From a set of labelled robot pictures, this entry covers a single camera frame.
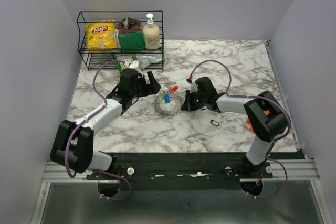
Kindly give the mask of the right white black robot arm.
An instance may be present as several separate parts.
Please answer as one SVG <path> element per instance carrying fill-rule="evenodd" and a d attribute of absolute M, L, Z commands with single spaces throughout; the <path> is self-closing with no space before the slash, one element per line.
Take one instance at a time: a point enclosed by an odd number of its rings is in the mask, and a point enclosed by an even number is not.
<path fill-rule="evenodd" d="M 238 113 L 247 115 L 255 138 L 243 157 L 241 171 L 249 178 L 259 174 L 267 155 L 273 148 L 278 135 L 290 129 L 290 118 L 274 96 L 264 91 L 257 96 L 230 95 L 218 93 L 210 78 L 196 81 L 187 79 L 190 89 L 185 92 L 182 111 L 208 109 L 217 113 Z"/>

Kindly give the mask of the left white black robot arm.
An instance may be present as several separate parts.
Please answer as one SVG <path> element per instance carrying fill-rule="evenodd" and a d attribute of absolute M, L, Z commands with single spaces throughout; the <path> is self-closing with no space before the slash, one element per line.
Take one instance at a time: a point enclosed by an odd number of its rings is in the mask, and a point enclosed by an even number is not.
<path fill-rule="evenodd" d="M 116 175 L 113 157 L 93 150 L 94 137 L 112 120 L 120 117 L 133 105 L 133 99 L 157 94 L 161 85 L 151 71 L 148 80 L 135 69 L 122 71 L 119 83 L 103 98 L 103 103 L 76 121 L 63 120 L 56 133 L 50 152 L 51 161 L 68 171 L 83 173 L 98 170 L 104 179 Z"/>

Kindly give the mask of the orange packet near arm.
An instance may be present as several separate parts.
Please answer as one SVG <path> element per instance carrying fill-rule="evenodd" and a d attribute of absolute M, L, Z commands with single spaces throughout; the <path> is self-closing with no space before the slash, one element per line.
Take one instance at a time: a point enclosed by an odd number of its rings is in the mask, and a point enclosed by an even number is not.
<path fill-rule="evenodd" d="M 246 127 L 247 127 L 250 131 L 254 132 L 253 127 L 252 127 L 251 122 L 250 122 L 249 119 L 247 119 L 247 121 L 246 121 Z"/>

